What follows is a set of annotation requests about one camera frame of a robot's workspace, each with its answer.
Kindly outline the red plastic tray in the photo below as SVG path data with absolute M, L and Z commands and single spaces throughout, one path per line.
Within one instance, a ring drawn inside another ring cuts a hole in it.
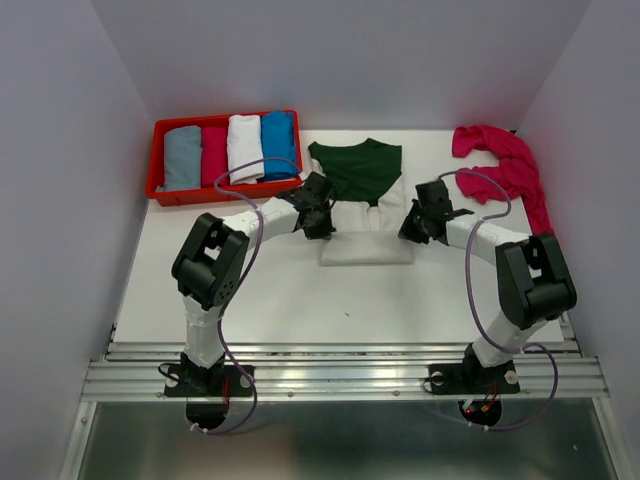
M 170 130 L 191 125 L 196 125 L 201 128 L 227 127 L 230 117 L 230 114 L 226 114 L 158 120 L 154 125 L 151 141 L 150 160 L 145 185 L 147 197 L 156 200 L 163 207 L 232 201 L 233 198 L 230 195 L 219 193 L 213 187 L 179 190 L 176 192 L 162 192 L 160 190 L 165 183 L 165 134 Z M 300 176 L 296 176 L 292 179 L 259 181 L 256 184 L 229 186 L 228 189 L 232 192 L 239 192 L 250 199 L 261 199 L 291 190 L 301 184 L 302 180 Z

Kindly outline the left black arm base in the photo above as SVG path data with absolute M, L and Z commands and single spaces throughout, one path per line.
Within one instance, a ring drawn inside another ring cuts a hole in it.
M 164 379 L 163 395 L 168 398 L 249 398 L 249 380 L 222 356 L 210 368 L 200 367 L 182 353 L 179 362 L 163 362 L 157 367 Z

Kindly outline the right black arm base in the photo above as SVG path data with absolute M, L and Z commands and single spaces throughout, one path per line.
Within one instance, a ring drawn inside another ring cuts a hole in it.
M 517 394 L 518 375 L 512 359 L 493 367 L 483 367 L 469 345 L 462 360 L 435 363 L 428 367 L 422 388 L 434 395 Z

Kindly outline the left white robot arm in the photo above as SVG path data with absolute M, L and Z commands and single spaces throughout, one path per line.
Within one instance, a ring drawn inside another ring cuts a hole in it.
M 186 313 L 186 342 L 181 363 L 199 393 L 215 392 L 222 382 L 225 349 L 218 326 L 227 305 L 253 265 L 262 243 L 303 231 L 310 240 L 333 233 L 334 188 L 318 173 L 245 212 L 216 217 L 200 215 L 171 268 Z

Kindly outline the cream and green t-shirt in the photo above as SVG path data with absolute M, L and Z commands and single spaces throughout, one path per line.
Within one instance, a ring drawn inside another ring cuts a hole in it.
M 321 248 L 323 267 L 410 265 L 413 251 L 398 237 L 406 216 L 400 145 L 368 138 L 356 145 L 308 146 L 314 170 L 335 187 L 334 232 Z

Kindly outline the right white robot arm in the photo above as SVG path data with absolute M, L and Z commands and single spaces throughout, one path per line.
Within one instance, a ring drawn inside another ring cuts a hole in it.
M 496 378 L 496 368 L 510 361 L 545 322 L 561 317 L 577 304 L 577 291 L 557 238 L 526 234 L 492 223 L 511 211 L 478 217 L 455 209 L 442 179 L 416 186 L 398 236 L 417 244 L 435 240 L 465 252 L 465 286 L 480 337 L 471 344 L 472 359 L 460 366 L 463 384 L 482 390 Z M 495 268 L 500 311 L 482 326 L 473 296 L 471 259 Z

